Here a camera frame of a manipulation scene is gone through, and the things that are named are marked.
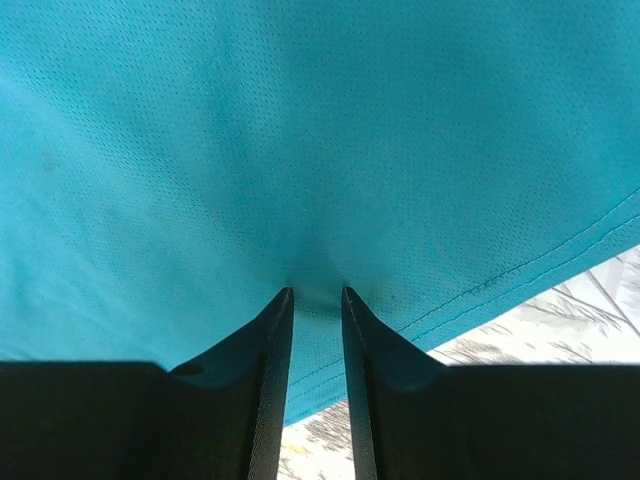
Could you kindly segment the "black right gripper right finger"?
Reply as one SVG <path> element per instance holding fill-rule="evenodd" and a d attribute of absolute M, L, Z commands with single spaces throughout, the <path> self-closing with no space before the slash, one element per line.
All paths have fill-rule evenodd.
<path fill-rule="evenodd" d="M 342 335 L 359 479 L 635 479 L 635 365 L 447 366 L 351 288 Z"/>

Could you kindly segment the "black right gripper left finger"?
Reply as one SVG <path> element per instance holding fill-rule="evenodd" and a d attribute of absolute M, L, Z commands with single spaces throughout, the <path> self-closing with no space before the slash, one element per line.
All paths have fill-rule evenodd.
<path fill-rule="evenodd" d="M 294 294 L 281 290 L 224 340 L 175 367 L 5 362 L 5 479 L 273 479 Z"/>

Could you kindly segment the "teal t shirt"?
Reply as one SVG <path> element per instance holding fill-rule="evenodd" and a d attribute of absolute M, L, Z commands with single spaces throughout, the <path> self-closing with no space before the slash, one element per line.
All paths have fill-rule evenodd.
<path fill-rule="evenodd" d="M 172 368 L 354 288 L 430 349 L 639 242 L 635 1 L 5 1 L 1 356 Z"/>

